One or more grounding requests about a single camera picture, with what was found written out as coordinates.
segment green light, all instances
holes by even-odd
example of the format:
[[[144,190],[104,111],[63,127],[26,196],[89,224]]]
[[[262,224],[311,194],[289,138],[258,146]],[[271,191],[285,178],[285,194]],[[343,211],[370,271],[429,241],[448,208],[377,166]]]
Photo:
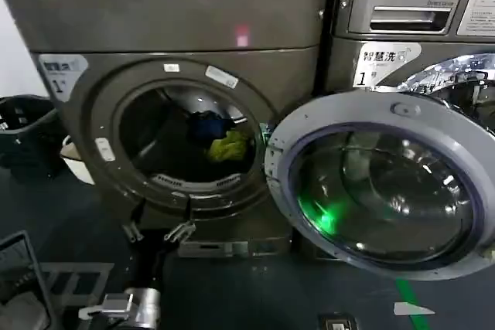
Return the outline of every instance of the green light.
[[[341,203],[333,202],[325,207],[315,200],[306,200],[301,196],[298,197],[298,202],[304,215],[318,231],[327,235],[337,233],[337,223],[343,215],[343,206]]]

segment black trash bin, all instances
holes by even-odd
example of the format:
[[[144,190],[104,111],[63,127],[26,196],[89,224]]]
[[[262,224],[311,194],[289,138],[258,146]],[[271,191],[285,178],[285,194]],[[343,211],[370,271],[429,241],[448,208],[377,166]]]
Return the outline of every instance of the black trash bin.
[[[16,179],[53,178],[65,166],[59,153],[66,135],[49,99],[16,96],[0,100],[0,166]]]

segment white label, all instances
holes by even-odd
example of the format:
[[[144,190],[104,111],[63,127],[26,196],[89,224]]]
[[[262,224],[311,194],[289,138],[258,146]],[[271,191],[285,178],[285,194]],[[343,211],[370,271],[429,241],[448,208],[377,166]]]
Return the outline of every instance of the white label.
[[[88,64],[80,54],[41,54],[39,65],[57,100],[67,102]]]
[[[220,84],[223,84],[229,88],[234,89],[239,83],[239,79],[236,77],[233,77],[229,73],[226,73],[225,71],[222,71],[220,69],[217,69],[216,67],[213,66],[208,66],[207,71],[205,72],[205,75],[209,77],[210,79],[213,79],[217,81]]]
[[[110,142],[108,142],[108,139],[96,138],[94,140],[94,143],[96,143],[96,147],[98,148],[98,151],[100,152],[102,159],[104,159],[106,162],[115,161],[115,155],[113,150],[111,149]]]
[[[164,63],[163,69],[166,73],[179,73],[180,67],[178,63]]]
[[[495,0],[469,0],[457,35],[495,36]]]
[[[374,87],[420,54],[418,43],[364,43],[359,53],[353,87]]]

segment gray machine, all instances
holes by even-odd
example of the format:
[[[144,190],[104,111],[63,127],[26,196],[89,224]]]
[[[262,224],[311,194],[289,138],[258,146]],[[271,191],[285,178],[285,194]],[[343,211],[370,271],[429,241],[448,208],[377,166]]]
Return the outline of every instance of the gray machine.
[[[265,159],[307,240],[415,280],[493,264],[494,42],[495,0],[327,0],[329,95],[286,117]]]
[[[6,1],[130,235],[174,227],[190,204],[197,230],[183,256],[288,249],[265,140],[310,98],[325,0]]]

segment yellow cloth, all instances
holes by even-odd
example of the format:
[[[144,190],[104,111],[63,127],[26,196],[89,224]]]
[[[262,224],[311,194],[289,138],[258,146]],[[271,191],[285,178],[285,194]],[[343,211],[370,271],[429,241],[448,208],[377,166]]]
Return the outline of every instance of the yellow cloth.
[[[249,138],[239,131],[228,131],[225,138],[213,141],[208,150],[208,158],[212,162],[242,161],[248,151],[248,140]]]

